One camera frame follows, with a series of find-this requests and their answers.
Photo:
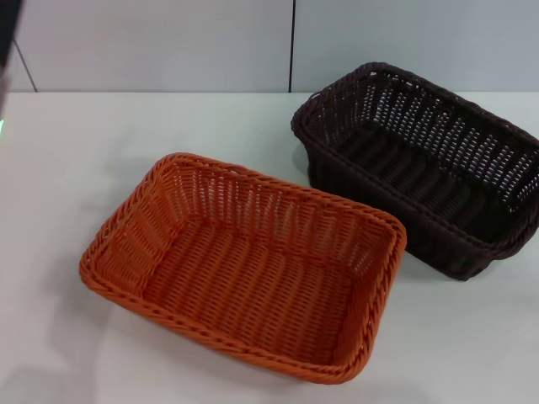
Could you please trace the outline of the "orange woven plastic basket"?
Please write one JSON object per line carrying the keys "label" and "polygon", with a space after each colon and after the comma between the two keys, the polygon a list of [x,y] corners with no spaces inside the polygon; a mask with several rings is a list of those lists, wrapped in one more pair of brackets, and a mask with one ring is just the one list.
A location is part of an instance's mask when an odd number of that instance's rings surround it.
{"label": "orange woven plastic basket", "polygon": [[392,215],[188,153],[158,160],[83,253],[105,299],[313,383],[368,362],[407,244]]}

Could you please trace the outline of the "dark brown woven plastic basket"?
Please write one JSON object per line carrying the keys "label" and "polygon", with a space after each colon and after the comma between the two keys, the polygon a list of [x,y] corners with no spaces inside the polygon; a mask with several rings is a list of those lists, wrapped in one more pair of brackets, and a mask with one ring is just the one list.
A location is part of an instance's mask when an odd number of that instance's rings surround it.
{"label": "dark brown woven plastic basket", "polygon": [[539,230],[539,140],[432,82],[370,62],[293,115],[315,189],[384,210],[407,249],[465,281]]}

